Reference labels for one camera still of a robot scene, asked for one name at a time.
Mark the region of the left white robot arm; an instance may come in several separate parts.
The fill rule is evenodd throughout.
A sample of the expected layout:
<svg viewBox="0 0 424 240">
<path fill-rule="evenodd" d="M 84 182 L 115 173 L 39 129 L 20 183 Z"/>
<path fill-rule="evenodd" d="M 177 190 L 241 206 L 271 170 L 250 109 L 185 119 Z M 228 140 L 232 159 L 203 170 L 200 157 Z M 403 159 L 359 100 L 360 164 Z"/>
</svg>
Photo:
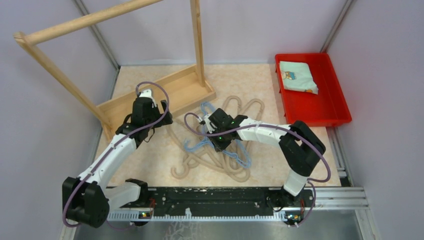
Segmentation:
<svg viewBox="0 0 424 240">
<path fill-rule="evenodd" d="M 132 112 L 116 130 L 104 152 L 78 177 L 67 177 L 62 183 L 62 222 L 75 228 L 85 224 L 98 228 L 108 215 L 120 207 L 134 203 L 146 206 L 150 201 L 148 184 L 127 179 L 123 184 L 109 188 L 108 183 L 122 163 L 148 137 L 150 130 L 172 124 L 168 101 L 160 102 L 160 113 L 151 89 L 137 93 Z"/>
</svg>

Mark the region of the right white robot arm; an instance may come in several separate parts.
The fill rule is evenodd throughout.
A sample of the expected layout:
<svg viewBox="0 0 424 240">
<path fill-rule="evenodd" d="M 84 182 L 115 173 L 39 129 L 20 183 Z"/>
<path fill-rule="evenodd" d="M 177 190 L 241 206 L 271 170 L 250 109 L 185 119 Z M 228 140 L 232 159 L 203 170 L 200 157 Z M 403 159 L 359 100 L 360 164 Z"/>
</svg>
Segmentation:
<svg viewBox="0 0 424 240">
<path fill-rule="evenodd" d="M 300 120 L 283 125 L 264 123 L 246 115 L 232 117 L 218 108 L 199 123 L 217 152 L 236 140 L 280 148 L 290 171 L 280 192 L 269 198 L 273 208 L 295 206 L 301 200 L 301 192 L 326 151 L 322 141 Z"/>
</svg>

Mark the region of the blue wire hanger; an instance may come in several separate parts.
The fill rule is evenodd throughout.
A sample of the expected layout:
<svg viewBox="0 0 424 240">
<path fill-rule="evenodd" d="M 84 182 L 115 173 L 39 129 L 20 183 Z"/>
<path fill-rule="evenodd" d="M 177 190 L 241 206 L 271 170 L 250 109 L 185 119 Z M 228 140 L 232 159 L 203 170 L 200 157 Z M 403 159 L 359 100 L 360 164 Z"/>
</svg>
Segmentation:
<svg viewBox="0 0 424 240">
<path fill-rule="evenodd" d="M 199 149 L 205 146 L 209 146 L 212 148 L 214 147 L 212 142 L 207 137 L 204 137 L 200 142 L 196 143 L 193 146 L 189 146 L 189 143 L 190 143 L 189 140 L 185 140 L 183 142 L 183 149 L 188 153 L 195 153 L 196 151 L 198 151 Z"/>
<path fill-rule="evenodd" d="M 200 104 L 199 109 L 201 112 L 199 123 L 201 125 L 211 123 L 211 116 L 215 112 L 216 108 L 209 101 L 205 101 Z"/>
<path fill-rule="evenodd" d="M 217 154 L 219 156 L 232 158 L 242 168 L 249 169 L 252 166 L 252 160 L 247 148 L 242 144 L 241 140 L 235 140 L 234 146 L 236 150 L 218 151 Z"/>
</svg>

